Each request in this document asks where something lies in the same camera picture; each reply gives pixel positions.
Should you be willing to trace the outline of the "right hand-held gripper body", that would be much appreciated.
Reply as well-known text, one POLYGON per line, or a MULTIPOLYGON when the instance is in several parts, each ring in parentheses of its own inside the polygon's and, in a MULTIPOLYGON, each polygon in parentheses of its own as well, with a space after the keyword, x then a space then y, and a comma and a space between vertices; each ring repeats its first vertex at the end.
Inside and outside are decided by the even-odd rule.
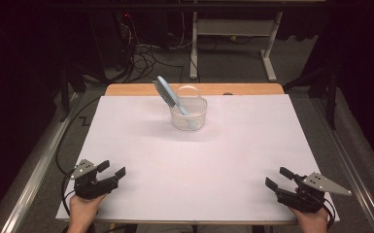
POLYGON ((352 192, 324 175, 313 172, 309 176, 294 174, 297 190, 290 192, 278 187, 275 191, 279 203, 302 213, 316 213, 323 207, 325 194, 351 196, 352 192))

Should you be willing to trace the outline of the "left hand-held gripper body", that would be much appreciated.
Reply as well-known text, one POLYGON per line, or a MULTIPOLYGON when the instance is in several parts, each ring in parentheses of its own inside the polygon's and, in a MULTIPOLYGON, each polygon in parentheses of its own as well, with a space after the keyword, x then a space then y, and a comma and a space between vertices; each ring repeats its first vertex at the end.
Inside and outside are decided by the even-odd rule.
POLYGON ((77 196, 91 200, 110 193, 119 186, 119 180, 115 175, 99 181, 97 179, 97 165, 87 159, 82 159, 75 167, 71 175, 74 183, 74 190, 77 196))

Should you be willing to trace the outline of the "white plastic basket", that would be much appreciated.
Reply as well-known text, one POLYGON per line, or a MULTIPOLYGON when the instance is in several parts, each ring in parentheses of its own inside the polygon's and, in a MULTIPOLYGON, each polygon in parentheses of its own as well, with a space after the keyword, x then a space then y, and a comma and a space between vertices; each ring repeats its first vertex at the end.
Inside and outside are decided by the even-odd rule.
POLYGON ((182 85, 176 93, 187 115, 184 116, 177 105, 170 107, 172 125, 182 131, 196 131, 202 128, 206 121, 208 104, 201 91, 192 85, 182 85))

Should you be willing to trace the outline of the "light blue hairbrush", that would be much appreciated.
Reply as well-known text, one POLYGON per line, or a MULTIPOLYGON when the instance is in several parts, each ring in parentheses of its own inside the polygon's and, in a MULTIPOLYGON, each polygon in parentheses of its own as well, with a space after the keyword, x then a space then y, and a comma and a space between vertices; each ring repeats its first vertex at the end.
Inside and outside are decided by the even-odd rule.
POLYGON ((158 76, 157 80, 153 81, 153 85, 158 94, 169 107, 173 108, 177 106, 183 116, 188 115, 188 111, 181 104, 178 95, 164 78, 158 76))

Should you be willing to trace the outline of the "person's right hand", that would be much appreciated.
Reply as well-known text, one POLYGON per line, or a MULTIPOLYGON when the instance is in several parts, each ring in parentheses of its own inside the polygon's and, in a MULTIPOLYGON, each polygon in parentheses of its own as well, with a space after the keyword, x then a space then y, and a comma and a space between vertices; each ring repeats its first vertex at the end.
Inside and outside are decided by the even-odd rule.
POLYGON ((294 208, 290 208, 290 211, 296 216, 303 233, 327 233, 328 213, 324 208, 313 214, 305 214, 294 208))

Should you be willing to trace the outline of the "person's left hand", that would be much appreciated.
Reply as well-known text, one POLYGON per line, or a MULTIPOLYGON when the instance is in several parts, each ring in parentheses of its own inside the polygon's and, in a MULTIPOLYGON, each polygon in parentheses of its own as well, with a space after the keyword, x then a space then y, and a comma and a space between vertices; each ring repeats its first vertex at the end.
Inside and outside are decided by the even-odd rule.
POLYGON ((67 233, 86 233, 94 221, 98 208, 106 195, 86 200, 77 195, 70 198, 70 222, 67 233))

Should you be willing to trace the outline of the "white paper sheet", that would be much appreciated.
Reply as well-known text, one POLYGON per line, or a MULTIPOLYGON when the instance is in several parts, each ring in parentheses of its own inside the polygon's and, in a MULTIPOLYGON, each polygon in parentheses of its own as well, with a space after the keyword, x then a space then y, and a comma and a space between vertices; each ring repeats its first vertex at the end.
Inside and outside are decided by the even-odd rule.
POLYGON ((204 126, 181 131, 158 96, 100 99, 80 156, 110 161, 102 178, 126 170, 102 202, 97 220, 195 224, 287 224, 292 213, 265 185, 295 184, 286 167, 309 175, 319 167, 285 94, 207 99, 204 126))

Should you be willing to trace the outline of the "black metal stand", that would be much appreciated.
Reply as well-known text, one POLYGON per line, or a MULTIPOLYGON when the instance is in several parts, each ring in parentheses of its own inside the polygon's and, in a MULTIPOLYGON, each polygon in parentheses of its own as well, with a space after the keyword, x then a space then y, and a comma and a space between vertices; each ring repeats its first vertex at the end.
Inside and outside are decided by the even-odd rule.
POLYGON ((331 66, 319 67, 311 72, 301 75, 299 78, 286 83, 284 91, 296 86, 309 85, 308 95, 311 98, 326 96, 325 118, 332 130, 335 126, 336 90, 338 83, 338 72, 331 66))
POLYGON ((85 93, 86 90, 83 71, 76 63, 65 62, 60 70, 61 122, 66 120, 70 112, 69 87, 77 93, 85 93))

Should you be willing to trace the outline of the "dark computer tower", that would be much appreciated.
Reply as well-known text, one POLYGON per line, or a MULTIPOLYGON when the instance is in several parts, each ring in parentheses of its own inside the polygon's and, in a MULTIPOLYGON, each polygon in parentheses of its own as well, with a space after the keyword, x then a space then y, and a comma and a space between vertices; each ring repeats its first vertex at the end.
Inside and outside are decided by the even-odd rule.
POLYGON ((89 14, 89 18, 103 65, 117 69, 127 67, 131 51, 118 15, 113 12, 94 12, 89 14))

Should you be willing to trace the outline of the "metal floor rail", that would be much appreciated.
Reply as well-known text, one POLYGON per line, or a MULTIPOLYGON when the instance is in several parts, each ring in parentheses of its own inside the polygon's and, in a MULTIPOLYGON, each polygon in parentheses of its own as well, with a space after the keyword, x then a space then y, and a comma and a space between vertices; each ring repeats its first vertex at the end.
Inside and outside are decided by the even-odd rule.
POLYGON ((60 206, 57 187, 60 175, 55 169, 53 158, 72 114, 82 102, 82 95, 73 93, 69 98, 68 114, 64 114, 60 106, 60 95, 54 101, 58 108, 50 124, 5 196, 9 201, 5 210, 12 210, 0 228, 0 233, 51 232, 62 226, 55 219, 60 206))
POLYGON ((313 99, 312 103, 335 146, 353 194, 374 232, 374 151, 346 103, 336 107, 334 129, 327 122, 322 101, 313 99))

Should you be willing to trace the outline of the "white metal desk frame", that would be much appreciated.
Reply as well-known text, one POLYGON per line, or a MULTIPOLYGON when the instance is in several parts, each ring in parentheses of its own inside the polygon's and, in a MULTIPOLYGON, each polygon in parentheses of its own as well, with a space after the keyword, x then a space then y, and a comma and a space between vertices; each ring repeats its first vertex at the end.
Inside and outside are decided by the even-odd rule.
POLYGON ((282 15, 282 12, 278 12, 275 14, 275 18, 270 20, 203 19, 198 17, 198 12, 194 12, 192 14, 192 41, 189 77, 192 80, 198 78, 197 38, 199 35, 267 37, 269 39, 268 45, 265 50, 261 50, 259 53, 267 78, 271 83, 274 83, 277 80, 277 77, 270 60, 270 53, 281 24, 282 15))

